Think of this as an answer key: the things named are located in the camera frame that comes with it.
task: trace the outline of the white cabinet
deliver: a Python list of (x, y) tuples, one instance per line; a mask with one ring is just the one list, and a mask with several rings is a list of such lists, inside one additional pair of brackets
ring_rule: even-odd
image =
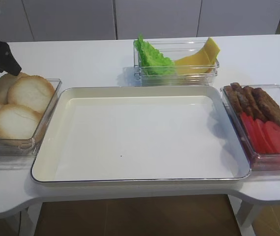
[(280, 0), (202, 0), (198, 37), (274, 34)]
[(196, 37), (201, 0), (115, 0), (118, 39)]
[(0, 0), (0, 41), (33, 41), (22, 0)]
[(35, 41), (115, 39), (112, 0), (23, 0)]

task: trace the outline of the red tomato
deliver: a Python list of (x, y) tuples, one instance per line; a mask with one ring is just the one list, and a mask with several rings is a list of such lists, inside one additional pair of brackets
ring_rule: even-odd
[(266, 140), (276, 153), (280, 153), (280, 127), (272, 121), (267, 121), (263, 126)]
[(253, 119), (250, 116), (247, 116), (245, 112), (243, 112), (240, 116), (244, 127), (246, 129), (247, 135), (249, 137), (249, 140), (253, 146), (253, 149), (257, 152), (257, 153), (263, 153), (262, 148), (260, 147), (258, 140), (256, 138), (256, 135), (254, 133), (254, 129), (253, 129)]
[(256, 119), (254, 121), (253, 127), (254, 127), (254, 132), (256, 134), (258, 143), (261, 146), (261, 148), (264, 150), (264, 153), (267, 153), (267, 154), (275, 153), (275, 150), (272, 149), (272, 147), (266, 140), (266, 137), (263, 132), (263, 126), (264, 126), (264, 123), (261, 120)]

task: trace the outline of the green lettuce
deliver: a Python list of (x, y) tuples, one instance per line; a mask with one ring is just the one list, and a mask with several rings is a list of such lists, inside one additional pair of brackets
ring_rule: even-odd
[(171, 75), (175, 73), (174, 62), (170, 58), (164, 57), (163, 53), (150, 43), (144, 42), (142, 35), (139, 35), (138, 39), (135, 40), (135, 47), (141, 59), (141, 66), (146, 67), (144, 72), (147, 75)]

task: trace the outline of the yellow cheese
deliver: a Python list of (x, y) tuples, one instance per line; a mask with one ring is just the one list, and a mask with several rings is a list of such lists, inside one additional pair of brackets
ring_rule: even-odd
[[(215, 60), (220, 52), (219, 47), (212, 38), (208, 38), (204, 46), (195, 54), (176, 60), (176, 66), (183, 65), (214, 65)], [(211, 71), (209, 68), (189, 68), (189, 67), (178, 67), (178, 74), (201, 74)]]

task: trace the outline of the white baking tray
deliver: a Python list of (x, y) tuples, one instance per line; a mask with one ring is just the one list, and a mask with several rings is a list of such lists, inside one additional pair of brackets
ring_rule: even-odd
[(64, 91), (31, 169), (38, 182), (242, 179), (250, 166), (209, 86)]

